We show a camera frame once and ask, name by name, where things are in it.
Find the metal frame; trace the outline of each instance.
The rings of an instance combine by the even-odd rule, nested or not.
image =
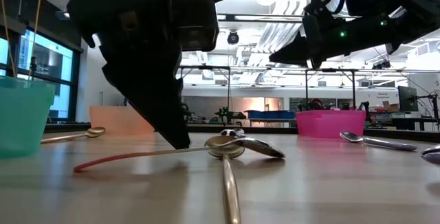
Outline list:
[[[226,75],[222,72],[222,69],[224,70],[228,70],[228,77],[226,77],[226,79],[228,79],[228,105],[227,108],[229,110],[229,99],[230,99],[230,91],[231,91],[231,67],[229,66],[209,66],[209,65],[200,65],[200,66],[179,66],[180,68],[180,78],[183,80],[183,78],[185,78],[185,76],[187,76],[193,69],[200,69],[200,70],[214,70],[214,69],[218,69],[225,77]],[[184,75],[184,69],[190,69],[190,71]]]
[[[310,78],[307,77],[309,71],[314,71],[314,72],[321,71],[321,72],[331,72],[331,73],[335,73],[337,71],[342,72],[343,75],[345,75],[349,80],[351,80],[352,91],[353,91],[353,106],[354,106],[354,109],[356,109],[355,73],[357,71],[360,71],[359,69],[306,69],[305,70],[305,98],[306,98],[307,103],[309,102],[309,80],[311,78],[311,77]],[[351,72],[351,79],[349,78],[349,76],[345,72]]]

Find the spoon handle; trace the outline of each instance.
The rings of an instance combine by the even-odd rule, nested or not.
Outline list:
[[[227,224],[241,224],[239,192],[229,156],[223,156],[223,201]]]
[[[75,138],[84,137],[84,136],[86,136],[86,135],[79,134],[79,135],[66,135],[63,137],[53,137],[53,138],[42,139],[41,143],[46,144],[46,143],[51,143],[51,142],[60,142],[60,141],[75,139]]]
[[[404,150],[404,151],[414,151],[417,149],[416,146],[411,144],[403,144],[399,142],[386,142],[378,139],[372,139],[372,138],[364,138],[364,143],[376,145],[376,146],[383,146],[387,148],[394,148],[398,150]]]
[[[143,153],[129,153],[129,154],[121,154],[121,155],[113,155],[110,157],[104,157],[101,159],[97,159],[91,162],[87,162],[81,165],[78,165],[74,168],[74,172],[81,172],[82,170],[91,167],[96,166],[98,164],[107,163],[110,161],[120,160],[120,159],[128,159],[128,158],[134,158],[134,157],[145,157],[145,156],[152,156],[152,155],[172,155],[177,153],[188,153],[188,152],[196,152],[196,151],[205,151],[210,150],[212,147],[201,147],[201,148],[186,148],[186,149],[177,149],[177,150],[160,150],[160,151],[154,151],[154,152],[143,152]]]

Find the window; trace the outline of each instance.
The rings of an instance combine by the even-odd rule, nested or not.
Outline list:
[[[21,36],[19,68],[29,70],[32,56],[34,33],[26,31]],[[73,51],[43,36],[36,35],[34,44],[35,73],[51,76],[61,80],[72,80]]]
[[[8,41],[0,38],[0,63],[8,63]]]
[[[28,76],[18,74],[18,78],[28,80]],[[50,107],[49,116],[55,118],[68,118],[69,117],[69,99],[70,99],[70,86],[61,83],[50,82],[48,80],[42,80],[40,78],[34,78],[35,81],[43,81],[55,86],[55,98],[54,104]]]
[[[78,70],[78,62],[74,63],[74,52],[38,34],[35,44],[32,44],[34,33],[29,30],[19,40],[17,77],[28,80],[33,51],[36,69],[30,80],[55,86],[54,103],[50,107],[49,116],[53,121],[73,120],[77,90],[73,70]]]

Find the glass window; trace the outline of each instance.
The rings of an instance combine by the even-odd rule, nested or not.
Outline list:
[[[19,68],[29,70],[34,33],[26,31],[21,36]],[[61,80],[72,80],[73,51],[43,36],[36,35],[34,44],[36,73]]]
[[[28,76],[23,74],[18,74],[18,78],[28,79]],[[50,107],[49,116],[57,118],[68,118],[69,116],[69,99],[70,99],[70,86],[61,83],[50,82],[47,80],[42,80],[37,77],[34,78],[37,81],[44,81],[55,85],[55,98],[54,104]]]
[[[0,63],[8,63],[8,41],[0,38]]]

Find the sign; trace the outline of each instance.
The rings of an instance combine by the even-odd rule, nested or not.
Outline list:
[[[370,107],[381,107],[383,101],[399,104],[399,93],[396,89],[358,89],[356,91],[356,106],[367,101],[370,102]]]

